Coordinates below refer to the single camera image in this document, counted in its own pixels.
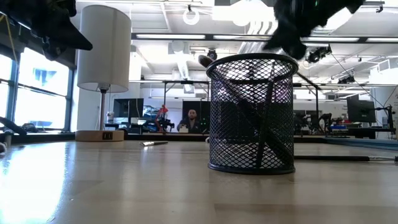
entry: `table surface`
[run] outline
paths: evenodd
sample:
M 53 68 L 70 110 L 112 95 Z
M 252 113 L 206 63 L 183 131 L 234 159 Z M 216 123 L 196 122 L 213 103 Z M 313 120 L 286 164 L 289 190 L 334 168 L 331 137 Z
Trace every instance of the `table surface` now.
M 395 223 L 391 162 L 296 161 L 296 173 L 207 168 L 209 145 L 138 141 L 14 146 L 0 159 L 0 223 Z M 394 151 L 295 144 L 296 155 Z

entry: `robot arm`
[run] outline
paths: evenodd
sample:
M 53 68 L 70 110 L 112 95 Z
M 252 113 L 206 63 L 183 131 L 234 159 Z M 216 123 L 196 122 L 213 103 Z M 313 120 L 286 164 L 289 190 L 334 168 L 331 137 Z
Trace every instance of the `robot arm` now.
M 75 0 L 0 0 L 0 13 L 41 38 L 43 53 L 49 60 L 55 60 L 67 48 L 93 48 L 70 22 L 70 17 L 76 15 Z
M 325 26 L 328 19 L 346 7 L 354 14 L 365 0 L 277 0 L 274 14 L 278 28 L 264 50 L 281 47 L 297 60 L 305 55 L 307 47 L 301 37 L 308 37 L 317 26 Z

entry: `lamp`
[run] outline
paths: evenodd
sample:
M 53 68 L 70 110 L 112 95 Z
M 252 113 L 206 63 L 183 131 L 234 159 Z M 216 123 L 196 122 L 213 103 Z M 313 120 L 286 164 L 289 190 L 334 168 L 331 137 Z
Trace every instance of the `lamp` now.
M 101 93 L 101 112 L 99 131 L 79 130 L 76 140 L 123 141 L 123 131 L 103 130 L 104 102 L 107 92 L 128 91 L 131 20 L 112 7 L 92 5 L 82 10 L 80 29 L 93 44 L 93 50 L 79 50 L 77 85 Z

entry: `ceiling duct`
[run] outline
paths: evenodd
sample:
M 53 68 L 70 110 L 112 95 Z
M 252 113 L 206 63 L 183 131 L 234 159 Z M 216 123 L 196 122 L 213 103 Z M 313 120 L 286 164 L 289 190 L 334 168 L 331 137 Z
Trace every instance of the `ceiling duct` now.
M 169 47 L 171 47 L 172 52 L 177 56 L 177 67 L 180 72 L 182 80 L 190 80 L 189 70 L 187 65 L 188 45 L 181 40 L 174 40 Z M 184 93 L 194 93 L 195 88 L 193 85 L 184 85 Z

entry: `ceiling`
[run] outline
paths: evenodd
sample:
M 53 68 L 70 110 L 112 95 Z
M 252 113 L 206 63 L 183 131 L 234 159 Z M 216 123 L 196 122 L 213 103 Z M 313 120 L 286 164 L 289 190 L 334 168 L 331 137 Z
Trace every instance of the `ceiling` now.
M 77 0 L 78 15 L 72 22 L 78 27 L 80 24 L 81 10 L 91 4 L 105 4 L 125 12 L 132 20 L 132 32 L 139 33 L 196 33 L 196 34 L 247 34 L 249 25 L 237 26 L 232 21 L 215 21 L 212 19 L 214 1 L 192 3 L 194 9 L 199 10 L 200 19 L 195 25 L 188 25 L 183 20 L 183 13 L 187 3 L 172 1 L 164 3 L 143 4 L 145 1 L 128 1 L 129 3 L 110 3 L 112 1 Z M 376 13 L 376 6 L 362 7 L 345 24 L 330 32 L 319 33 L 323 35 L 355 35 L 355 36 L 389 36 L 398 37 L 398 1 L 385 1 L 384 11 Z M 147 79 L 157 75 L 157 78 L 170 77 L 173 70 L 178 70 L 177 59 L 169 54 L 168 44 L 171 41 L 163 40 L 134 40 L 132 44 L 139 49 L 140 56 L 144 59 L 142 75 Z M 223 41 L 186 41 L 188 45 L 187 65 L 189 70 L 202 71 L 202 79 L 206 79 L 205 69 L 197 62 L 199 54 L 206 54 L 208 49 L 216 49 L 218 58 L 234 55 L 238 52 L 242 42 Z M 331 44 L 333 51 L 316 64 L 299 62 L 300 71 L 318 83 L 332 82 L 330 77 L 353 70 L 358 82 L 366 82 L 369 69 L 389 57 L 398 56 L 397 44 Z

